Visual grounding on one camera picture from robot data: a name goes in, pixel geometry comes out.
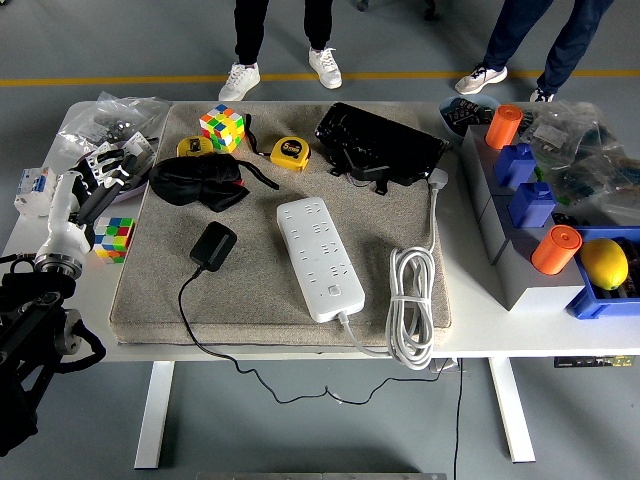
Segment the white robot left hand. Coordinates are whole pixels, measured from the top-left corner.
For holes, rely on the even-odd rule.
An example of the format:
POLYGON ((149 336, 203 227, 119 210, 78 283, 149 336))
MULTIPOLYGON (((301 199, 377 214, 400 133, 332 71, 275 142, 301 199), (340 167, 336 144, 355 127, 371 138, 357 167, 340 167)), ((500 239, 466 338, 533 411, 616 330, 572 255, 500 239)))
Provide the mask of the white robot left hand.
POLYGON ((93 224, 131 178, 137 156, 119 149, 122 161, 103 184, 89 194, 78 171, 58 177, 48 217, 49 235, 35 255, 34 270, 58 272, 77 279, 85 254, 94 245, 93 224))

